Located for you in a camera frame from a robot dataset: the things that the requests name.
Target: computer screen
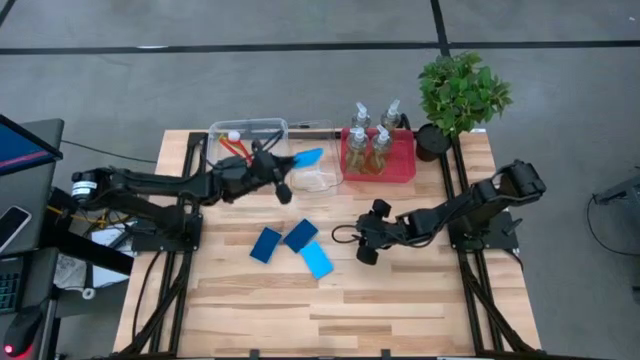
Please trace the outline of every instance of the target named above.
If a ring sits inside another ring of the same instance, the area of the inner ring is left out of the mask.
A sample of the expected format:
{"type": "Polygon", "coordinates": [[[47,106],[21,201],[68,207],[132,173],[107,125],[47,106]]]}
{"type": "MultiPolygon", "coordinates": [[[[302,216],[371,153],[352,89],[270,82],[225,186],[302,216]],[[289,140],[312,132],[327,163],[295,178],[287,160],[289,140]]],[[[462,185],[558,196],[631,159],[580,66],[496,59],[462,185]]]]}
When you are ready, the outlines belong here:
{"type": "Polygon", "coordinates": [[[61,158],[56,148],[0,115],[0,176],[61,158]]]}

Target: white bottle cap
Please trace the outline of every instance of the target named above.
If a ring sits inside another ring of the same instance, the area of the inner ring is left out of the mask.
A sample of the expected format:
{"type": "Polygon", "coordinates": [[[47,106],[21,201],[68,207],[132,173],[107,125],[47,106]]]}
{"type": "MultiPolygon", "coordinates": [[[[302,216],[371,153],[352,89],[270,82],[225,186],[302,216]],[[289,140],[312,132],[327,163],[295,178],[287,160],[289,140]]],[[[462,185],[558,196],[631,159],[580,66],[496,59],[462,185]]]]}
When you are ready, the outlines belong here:
{"type": "Polygon", "coordinates": [[[227,134],[227,137],[231,142],[240,141],[240,133],[237,132],[236,130],[229,131],[229,134],[227,134]]]}
{"type": "Polygon", "coordinates": [[[380,132],[380,136],[378,136],[378,142],[384,144],[387,141],[389,141],[389,131],[387,131],[387,129],[385,129],[384,126],[382,126],[382,125],[378,125],[376,127],[378,128],[378,131],[380,132]]]}
{"type": "Polygon", "coordinates": [[[361,102],[357,102],[356,106],[358,107],[358,120],[364,120],[367,118],[367,107],[364,106],[361,102]]]}
{"type": "Polygon", "coordinates": [[[398,105],[400,105],[400,100],[395,99],[391,106],[389,106],[389,111],[387,111],[388,116],[396,116],[398,115],[398,105]]]}
{"type": "Polygon", "coordinates": [[[361,141],[364,139],[364,129],[361,127],[352,128],[349,130],[350,133],[355,134],[356,140],[361,141]]]}

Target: wooden table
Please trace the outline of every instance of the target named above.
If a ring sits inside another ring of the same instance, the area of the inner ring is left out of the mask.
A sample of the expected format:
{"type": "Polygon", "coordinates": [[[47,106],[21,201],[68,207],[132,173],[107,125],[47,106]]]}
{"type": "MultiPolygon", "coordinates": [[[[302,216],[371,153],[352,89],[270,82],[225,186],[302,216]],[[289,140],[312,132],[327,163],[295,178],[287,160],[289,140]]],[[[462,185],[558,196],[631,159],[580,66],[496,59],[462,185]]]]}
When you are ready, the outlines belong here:
{"type": "MultiPolygon", "coordinates": [[[[188,134],[165,132],[156,173],[180,176],[188,134]]],[[[310,140],[290,144],[294,151],[313,145],[310,140]]],[[[495,165],[487,135],[464,134],[461,145],[470,183],[490,177],[495,165]]],[[[449,160],[457,179],[452,154],[449,160]]],[[[203,208],[204,233],[192,264],[178,356],[248,356],[250,349],[260,349],[263,356],[379,356],[380,349],[396,356],[473,354],[458,260],[446,230],[425,249],[381,251],[373,267],[355,259],[357,245],[331,240],[336,225],[354,224],[376,198],[393,206],[392,216],[445,201],[439,162],[418,161],[416,167],[415,178],[406,184],[344,182],[326,193],[294,191],[287,206],[265,188],[233,205],[203,208]],[[302,257],[286,245],[277,248],[268,265],[249,257],[265,226],[286,233],[303,218],[320,229],[316,239],[333,262],[333,273],[316,281],[302,257]]],[[[115,351],[131,341],[132,317],[152,256],[135,260],[115,351]]],[[[485,251],[485,256],[498,308],[526,342],[539,347],[519,265],[499,250],[485,251]]],[[[155,308],[163,264],[164,255],[151,272],[138,330],[155,308]]],[[[479,303],[478,309],[490,348],[479,303]]],[[[167,349],[172,313],[160,349],[167,349]]]]}

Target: spray bottle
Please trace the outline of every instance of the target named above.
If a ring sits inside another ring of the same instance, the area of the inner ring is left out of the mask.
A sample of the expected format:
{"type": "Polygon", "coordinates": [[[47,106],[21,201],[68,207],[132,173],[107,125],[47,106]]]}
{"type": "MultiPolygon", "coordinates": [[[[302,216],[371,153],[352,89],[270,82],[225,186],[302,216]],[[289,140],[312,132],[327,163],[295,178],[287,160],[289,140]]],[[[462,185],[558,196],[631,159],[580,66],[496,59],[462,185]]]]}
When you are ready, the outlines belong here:
{"type": "Polygon", "coordinates": [[[401,121],[400,114],[398,113],[398,105],[400,105],[400,100],[394,100],[391,106],[389,106],[389,110],[385,111],[380,117],[380,124],[390,133],[393,133],[393,129],[395,129],[401,121]]]}
{"type": "Polygon", "coordinates": [[[347,172],[359,174],[362,171],[367,150],[367,135],[364,128],[357,127],[350,130],[351,134],[347,138],[347,172]]]}
{"type": "Polygon", "coordinates": [[[389,132],[382,125],[378,125],[378,135],[373,137],[371,141],[373,145],[373,151],[367,156],[365,160],[365,172],[373,175],[380,175],[387,167],[387,159],[389,153],[391,153],[391,137],[389,132]]]}
{"type": "Polygon", "coordinates": [[[357,102],[358,113],[351,118],[351,127],[367,129],[371,125],[371,116],[367,114],[367,108],[361,102],[357,102]]]}

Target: blue sponge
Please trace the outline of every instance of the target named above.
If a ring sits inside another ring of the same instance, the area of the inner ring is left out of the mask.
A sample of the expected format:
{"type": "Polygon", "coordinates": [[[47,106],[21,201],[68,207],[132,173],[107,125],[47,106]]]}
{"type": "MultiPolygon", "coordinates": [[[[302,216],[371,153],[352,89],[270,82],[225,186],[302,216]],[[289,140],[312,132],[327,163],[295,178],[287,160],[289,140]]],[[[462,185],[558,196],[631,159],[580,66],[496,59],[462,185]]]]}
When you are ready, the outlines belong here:
{"type": "Polygon", "coordinates": [[[265,264],[268,263],[281,237],[282,235],[280,235],[280,233],[269,228],[264,228],[258,241],[256,241],[256,244],[253,246],[253,250],[251,250],[251,257],[265,264]]]}
{"type": "Polygon", "coordinates": [[[312,237],[314,237],[318,233],[318,229],[313,226],[309,222],[309,220],[304,219],[298,225],[296,225],[293,230],[284,238],[284,243],[289,245],[291,250],[294,253],[298,253],[300,249],[302,249],[312,237]]]}
{"type": "Polygon", "coordinates": [[[333,264],[315,240],[300,250],[300,255],[307,263],[313,277],[318,280],[333,271],[333,264]]]}

